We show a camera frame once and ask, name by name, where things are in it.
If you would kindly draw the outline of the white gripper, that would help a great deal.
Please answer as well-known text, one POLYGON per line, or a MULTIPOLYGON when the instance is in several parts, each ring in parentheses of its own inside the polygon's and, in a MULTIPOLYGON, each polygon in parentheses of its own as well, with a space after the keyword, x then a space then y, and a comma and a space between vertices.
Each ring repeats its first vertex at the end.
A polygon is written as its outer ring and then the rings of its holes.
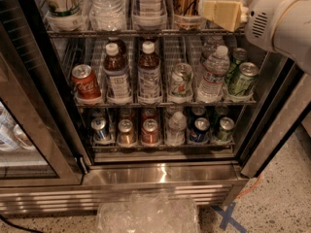
POLYGON ((298 0, 200 0, 198 14, 222 29, 234 32, 245 25, 246 39, 274 51, 273 37, 281 17, 298 0))

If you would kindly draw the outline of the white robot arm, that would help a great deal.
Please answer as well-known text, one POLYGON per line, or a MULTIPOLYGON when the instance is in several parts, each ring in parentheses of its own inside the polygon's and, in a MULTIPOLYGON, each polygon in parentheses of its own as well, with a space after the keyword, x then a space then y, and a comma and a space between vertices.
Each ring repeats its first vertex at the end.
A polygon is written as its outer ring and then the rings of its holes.
POLYGON ((311 74, 311 0, 200 0, 198 14, 248 42, 280 53, 311 74))

